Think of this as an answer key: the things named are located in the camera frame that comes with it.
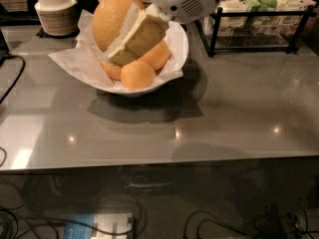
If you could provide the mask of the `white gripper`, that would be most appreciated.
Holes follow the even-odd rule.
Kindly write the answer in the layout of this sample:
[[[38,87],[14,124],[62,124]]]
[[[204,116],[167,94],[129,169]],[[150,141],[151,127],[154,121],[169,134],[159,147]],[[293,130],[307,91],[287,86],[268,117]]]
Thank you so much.
[[[166,35],[169,17],[188,24],[211,14],[217,0],[151,0],[146,9],[133,4],[125,17],[120,35],[104,52],[104,60],[124,66],[142,57]]]

